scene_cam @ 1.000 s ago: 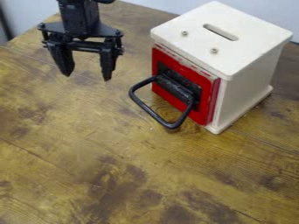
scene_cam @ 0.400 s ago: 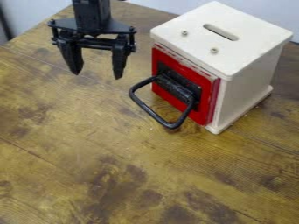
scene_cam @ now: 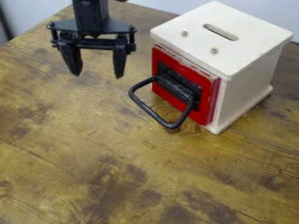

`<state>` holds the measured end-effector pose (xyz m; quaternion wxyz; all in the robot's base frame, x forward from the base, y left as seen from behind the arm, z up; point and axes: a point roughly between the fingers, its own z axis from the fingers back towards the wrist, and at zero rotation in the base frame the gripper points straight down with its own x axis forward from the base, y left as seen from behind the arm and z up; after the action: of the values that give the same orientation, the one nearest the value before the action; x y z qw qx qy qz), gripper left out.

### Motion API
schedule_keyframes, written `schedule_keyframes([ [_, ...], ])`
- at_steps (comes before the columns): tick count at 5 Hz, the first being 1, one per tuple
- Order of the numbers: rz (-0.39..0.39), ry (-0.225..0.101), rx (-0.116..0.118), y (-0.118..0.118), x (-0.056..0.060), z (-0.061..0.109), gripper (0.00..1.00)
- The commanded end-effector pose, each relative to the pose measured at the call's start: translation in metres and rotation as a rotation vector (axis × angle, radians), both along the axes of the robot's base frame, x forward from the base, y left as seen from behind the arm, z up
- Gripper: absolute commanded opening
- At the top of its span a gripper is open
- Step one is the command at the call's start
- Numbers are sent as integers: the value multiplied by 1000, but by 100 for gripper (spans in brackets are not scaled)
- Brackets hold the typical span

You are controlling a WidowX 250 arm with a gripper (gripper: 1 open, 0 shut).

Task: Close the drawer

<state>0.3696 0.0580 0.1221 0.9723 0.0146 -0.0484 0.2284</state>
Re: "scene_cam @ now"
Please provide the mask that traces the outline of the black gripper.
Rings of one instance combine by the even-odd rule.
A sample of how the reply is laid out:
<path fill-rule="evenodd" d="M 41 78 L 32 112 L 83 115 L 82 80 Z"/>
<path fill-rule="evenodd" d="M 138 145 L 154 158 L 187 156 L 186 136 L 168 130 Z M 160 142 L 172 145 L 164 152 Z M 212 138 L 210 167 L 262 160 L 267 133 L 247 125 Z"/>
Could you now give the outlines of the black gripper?
<path fill-rule="evenodd" d="M 115 20 L 108 0 L 72 0 L 74 19 L 50 22 L 51 44 L 59 48 L 70 72 L 79 76 L 83 69 L 80 49 L 114 49 L 116 78 L 126 71 L 127 53 L 136 50 L 136 28 Z"/>

